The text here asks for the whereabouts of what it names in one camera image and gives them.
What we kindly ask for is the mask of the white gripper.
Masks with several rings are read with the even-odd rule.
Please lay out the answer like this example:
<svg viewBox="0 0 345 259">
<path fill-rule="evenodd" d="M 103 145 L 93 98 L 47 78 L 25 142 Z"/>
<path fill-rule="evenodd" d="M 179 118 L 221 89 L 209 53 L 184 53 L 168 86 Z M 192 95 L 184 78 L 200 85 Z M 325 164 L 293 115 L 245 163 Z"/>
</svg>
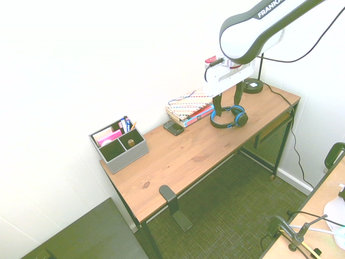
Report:
<svg viewBox="0 0 345 259">
<path fill-rule="evenodd" d="M 237 69 L 230 69 L 229 66 L 218 64 L 206 71 L 206 80 L 203 81 L 202 91 L 212 98 L 216 116 L 223 113 L 222 93 L 236 85 L 234 104 L 239 105 L 244 92 L 244 79 L 254 73 L 256 61 L 242 65 Z"/>
</svg>

